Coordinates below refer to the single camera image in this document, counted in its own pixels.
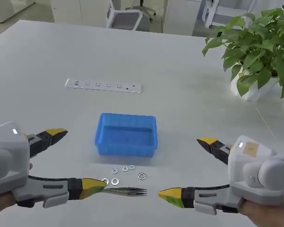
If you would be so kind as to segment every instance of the office chair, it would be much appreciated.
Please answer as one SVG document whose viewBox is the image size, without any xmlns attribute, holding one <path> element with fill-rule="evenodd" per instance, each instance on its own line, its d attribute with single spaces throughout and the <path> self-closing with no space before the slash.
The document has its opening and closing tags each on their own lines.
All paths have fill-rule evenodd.
<svg viewBox="0 0 284 227">
<path fill-rule="evenodd" d="M 121 10 L 121 0 L 110 0 L 106 13 L 106 27 L 149 32 L 149 18 L 140 10 Z"/>
<path fill-rule="evenodd" d="M 206 28 L 211 26 L 224 26 L 228 24 L 233 17 L 250 13 L 256 4 L 257 0 L 249 0 L 245 7 L 242 7 L 242 0 L 232 2 L 226 2 L 223 0 L 206 0 L 202 20 L 205 22 Z M 248 27 L 250 25 L 250 19 L 246 18 L 245 23 L 245 26 Z"/>
<path fill-rule="evenodd" d="M 147 15 L 148 18 L 150 19 L 150 22 L 152 22 L 153 18 L 152 18 L 152 15 L 149 12 L 153 12 L 153 16 L 156 16 L 157 12 L 154 9 L 151 9 L 147 6 L 143 6 L 144 0 L 140 0 L 139 6 L 134 6 L 135 4 L 136 4 L 136 0 L 133 0 L 132 6 L 130 8 L 126 8 L 126 9 L 138 9 L 138 10 L 142 11 L 145 15 Z"/>
</svg>

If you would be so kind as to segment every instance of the blue plastic basket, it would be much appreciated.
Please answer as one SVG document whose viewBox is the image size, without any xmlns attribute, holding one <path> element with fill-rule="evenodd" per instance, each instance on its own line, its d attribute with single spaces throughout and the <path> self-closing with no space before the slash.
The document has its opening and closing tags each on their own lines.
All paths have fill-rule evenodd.
<svg viewBox="0 0 284 227">
<path fill-rule="evenodd" d="M 102 113 L 95 145 L 100 155 L 152 157 L 158 147 L 156 118 Z"/>
</svg>

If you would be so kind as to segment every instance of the tweezers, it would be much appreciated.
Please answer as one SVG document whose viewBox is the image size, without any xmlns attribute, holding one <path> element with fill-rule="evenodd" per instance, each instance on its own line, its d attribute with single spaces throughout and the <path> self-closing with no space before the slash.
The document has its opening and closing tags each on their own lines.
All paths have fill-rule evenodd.
<svg viewBox="0 0 284 227">
<path fill-rule="evenodd" d="M 145 196 L 147 195 L 147 189 L 133 188 L 133 187 L 105 188 L 102 192 L 123 195 L 123 196 Z"/>
</svg>

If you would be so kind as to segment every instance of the power outlet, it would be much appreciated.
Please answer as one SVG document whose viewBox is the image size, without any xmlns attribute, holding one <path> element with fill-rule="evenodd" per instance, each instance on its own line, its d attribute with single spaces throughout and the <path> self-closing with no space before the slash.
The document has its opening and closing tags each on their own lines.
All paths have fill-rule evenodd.
<svg viewBox="0 0 284 227">
<path fill-rule="evenodd" d="M 117 83 L 112 81 L 93 81 L 80 79 L 67 79 L 66 88 L 79 88 L 87 90 L 116 91 L 127 93 L 142 93 L 142 85 L 136 83 Z"/>
</svg>

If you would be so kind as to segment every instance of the white chair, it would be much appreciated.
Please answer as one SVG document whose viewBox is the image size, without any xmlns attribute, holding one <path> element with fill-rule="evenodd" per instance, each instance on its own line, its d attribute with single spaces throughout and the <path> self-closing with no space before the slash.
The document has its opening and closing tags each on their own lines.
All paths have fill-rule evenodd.
<svg viewBox="0 0 284 227">
<path fill-rule="evenodd" d="M 224 26 L 228 24 L 233 17 L 243 16 L 250 13 L 257 4 L 257 0 L 249 0 L 248 4 L 242 5 L 242 0 L 206 0 L 202 20 L 205 22 L 205 27 Z M 250 25 L 250 20 L 245 19 L 245 27 Z M 239 26 L 234 26 L 234 29 L 240 29 Z"/>
<path fill-rule="evenodd" d="M 107 28 L 149 32 L 149 18 L 140 10 L 121 10 L 121 0 L 110 0 L 106 13 Z"/>
</svg>

